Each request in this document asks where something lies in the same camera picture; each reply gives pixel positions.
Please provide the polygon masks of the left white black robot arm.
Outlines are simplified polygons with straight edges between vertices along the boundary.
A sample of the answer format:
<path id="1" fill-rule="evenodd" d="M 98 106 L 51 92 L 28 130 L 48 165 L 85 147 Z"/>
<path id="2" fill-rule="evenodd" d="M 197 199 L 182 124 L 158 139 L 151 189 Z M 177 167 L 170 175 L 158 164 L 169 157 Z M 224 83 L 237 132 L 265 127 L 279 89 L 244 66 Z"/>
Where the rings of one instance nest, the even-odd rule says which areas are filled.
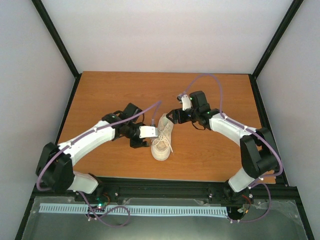
<path id="1" fill-rule="evenodd" d="M 100 145 L 121 137 L 129 139 L 131 148 L 147 147 L 149 144 L 145 139 L 157 137 L 158 130 L 154 125 L 137 121 L 144 115 L 145 111 L 129 103 L 124 110 L 105 115 L 96 125 L 71 140 L 60 144 L 47 143 L 36 168 L 36 188 L 42 192 L 83 192 L 92 201 L 101 200 L 104 188 L 97 178 L 75 171 L 74 166 Z"/>

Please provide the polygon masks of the white sneaker shoe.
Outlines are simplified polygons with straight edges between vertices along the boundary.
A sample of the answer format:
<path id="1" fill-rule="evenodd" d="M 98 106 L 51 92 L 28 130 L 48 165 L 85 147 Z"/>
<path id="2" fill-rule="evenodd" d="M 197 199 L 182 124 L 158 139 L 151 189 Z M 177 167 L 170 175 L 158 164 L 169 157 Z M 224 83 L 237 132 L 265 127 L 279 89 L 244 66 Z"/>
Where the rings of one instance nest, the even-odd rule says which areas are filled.
<path id="1" fill-rule="evenodd" d="M 151 143 L 151 154 L 157 161 L 165 161 L 173 152 L 172 132 L 174 124 L 164 113 L 158 122 L 158 137 Z"/>

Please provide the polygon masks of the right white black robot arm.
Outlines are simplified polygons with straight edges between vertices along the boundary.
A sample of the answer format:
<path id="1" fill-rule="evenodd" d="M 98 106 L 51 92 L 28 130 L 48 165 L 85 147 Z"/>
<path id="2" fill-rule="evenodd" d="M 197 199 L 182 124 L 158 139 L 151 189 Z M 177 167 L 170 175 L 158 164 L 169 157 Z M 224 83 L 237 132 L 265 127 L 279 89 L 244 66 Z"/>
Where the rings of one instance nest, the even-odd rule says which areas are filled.
<path id="1" fill-rule="evenodd" d="M 203 91 L 180 95 L 177 99 L 182 107 L 166 115 L 173 124 L 198 123 L 203 130 L 217 132 L 240 147 L 241 168 L 222 189 L 226 201 L 235 202 L 245 189 L 269 177 L 270 171 L 283 170 L 274 138 L 268 129 L 243 125 L 221 110 L 212 109 Z"/>

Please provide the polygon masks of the white shoelace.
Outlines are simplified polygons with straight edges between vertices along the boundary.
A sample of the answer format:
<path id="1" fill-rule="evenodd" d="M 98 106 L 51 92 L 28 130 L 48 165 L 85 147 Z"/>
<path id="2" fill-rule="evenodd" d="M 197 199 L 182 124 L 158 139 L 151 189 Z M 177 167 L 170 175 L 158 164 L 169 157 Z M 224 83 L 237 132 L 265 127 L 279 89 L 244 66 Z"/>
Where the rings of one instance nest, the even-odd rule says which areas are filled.
<path id="1" fill-rule="evenodd" d="M 151 143 L 151 153 L 154 158 L 165 159 L 173 152 L 171 143 L 173 125 L 167 124 L 158 130 L 159 136 Z"/>

